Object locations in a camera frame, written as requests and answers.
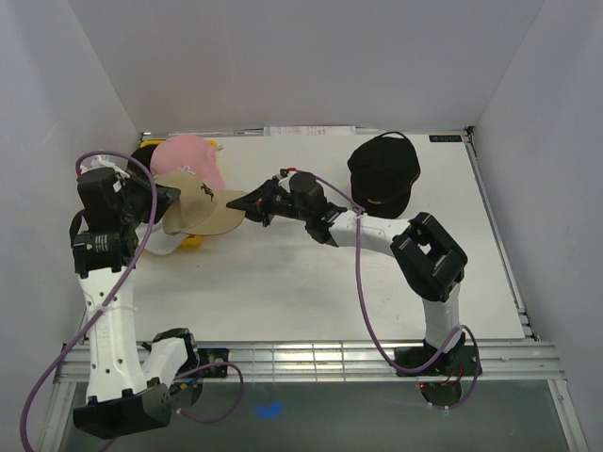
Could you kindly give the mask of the beige cap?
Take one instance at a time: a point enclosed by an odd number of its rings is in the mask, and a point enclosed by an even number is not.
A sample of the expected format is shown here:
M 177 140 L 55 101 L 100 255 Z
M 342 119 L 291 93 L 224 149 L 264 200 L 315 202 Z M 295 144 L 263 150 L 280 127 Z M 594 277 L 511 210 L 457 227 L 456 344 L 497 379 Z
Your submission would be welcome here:
M 214 190 L 197 176 L 174 171 L 155 177 L 158 186 L 176 188 L 178 199 L 162 218 L 166 234 L 219 235 L 237 228 L 245 213 L 227 203 L 241 198 L 244 191 Z

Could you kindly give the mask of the pink cap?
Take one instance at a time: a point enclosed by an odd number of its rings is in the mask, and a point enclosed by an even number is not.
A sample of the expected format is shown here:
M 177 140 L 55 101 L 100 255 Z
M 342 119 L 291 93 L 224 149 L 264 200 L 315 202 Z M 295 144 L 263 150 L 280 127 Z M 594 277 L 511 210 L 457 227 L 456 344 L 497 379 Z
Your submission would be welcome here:
M 194 175 L 209 188 L 226 188 L 217 163 L 218 148 L 203 137 L 179 135 L 170 137 L 155 148 L 150 170 L 153 176 L 175 171 Z

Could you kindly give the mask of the black cap gold logo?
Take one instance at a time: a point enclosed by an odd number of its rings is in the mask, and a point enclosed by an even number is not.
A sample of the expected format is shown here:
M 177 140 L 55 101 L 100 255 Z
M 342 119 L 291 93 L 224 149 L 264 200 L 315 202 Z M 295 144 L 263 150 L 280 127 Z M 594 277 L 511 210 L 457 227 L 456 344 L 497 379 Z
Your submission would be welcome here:
M 352 200 L 378 218 L 401 216 L 421 174 L 415 146 L 398 131 L 363 143 L 352 152 L 347 165 Z

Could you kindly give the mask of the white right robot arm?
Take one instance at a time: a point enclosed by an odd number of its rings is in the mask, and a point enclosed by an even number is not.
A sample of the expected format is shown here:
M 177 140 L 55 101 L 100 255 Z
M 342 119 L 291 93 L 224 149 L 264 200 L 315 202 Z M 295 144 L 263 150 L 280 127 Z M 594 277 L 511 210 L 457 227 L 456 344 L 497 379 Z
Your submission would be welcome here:
M 446 375 L 461 367 L 465 334 L 459 297 L 466 253 L 431 214 L 411 219 L 378 218 L 353 202 L 330 202 L 329 183 L 315 174 L 281 169 L 256 190 L 227 203 L 246 219 L 269 226 L 275 217 L 303 222 L 319 244 L 370 250 L 396 261 L 405 281 L 423 303 L 423 345 L 397 353 L 389 361 L 402 375 Z

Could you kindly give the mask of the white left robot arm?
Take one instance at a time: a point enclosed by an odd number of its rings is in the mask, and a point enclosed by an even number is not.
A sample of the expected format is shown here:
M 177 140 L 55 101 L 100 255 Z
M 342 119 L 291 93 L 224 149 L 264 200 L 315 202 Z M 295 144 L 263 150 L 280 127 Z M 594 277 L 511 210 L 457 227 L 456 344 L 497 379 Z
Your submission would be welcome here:
M 159 186 L 146 168 L 120 169 L 108 155 L 77 166 L 83 209 L 70 240 L 74 272 L 86 302 L 90 344 L 87 400 L 73 409 L 74 426 L 103 440 L 167 426 L 176 377 L 199 367 L 200 354 L 187 328 L 158 333 L 139 358 L 133 275 L 150 233 L 178 199 L 177 188 Z

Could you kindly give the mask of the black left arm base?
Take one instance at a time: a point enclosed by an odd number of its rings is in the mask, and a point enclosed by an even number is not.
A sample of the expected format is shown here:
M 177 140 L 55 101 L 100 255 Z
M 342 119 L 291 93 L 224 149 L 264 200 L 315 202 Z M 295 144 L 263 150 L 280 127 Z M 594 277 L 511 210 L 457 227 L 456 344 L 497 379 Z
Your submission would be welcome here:
M 224 365 L 228 361 L 230 349 L 220 348 L 200 348 L 200 365 L 205 368 L 191 374 L 176 384 L 177 393 L 173 394 L 174 401 L 178 408 L 190 408 L 200 399 L 204 382 L 212 379 L 225 379 L 228 374 L 228 367 Z

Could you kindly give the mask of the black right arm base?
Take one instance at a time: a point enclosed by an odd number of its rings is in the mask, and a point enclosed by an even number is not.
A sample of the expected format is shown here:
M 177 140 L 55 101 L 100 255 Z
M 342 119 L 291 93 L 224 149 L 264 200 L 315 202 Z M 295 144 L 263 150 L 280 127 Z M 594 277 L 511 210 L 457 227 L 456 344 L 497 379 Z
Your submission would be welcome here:
M 464 396 L 469 396 L 475 388 L 477 378 L 482 374 L 478 349 L 464 343 L 462 334 L 459 342 L 448 352 L 442 353 L 429 367 L 416 373 L 418 377 L 433 377 L 422 380 L 419 390 L 423 398 L 435 408 L 450 410 L 459 406 Z M 394 362 L 405 368 L 416 368 L 424 364 L 436 352 L 426 342 L 420 347 L 397 347 Z

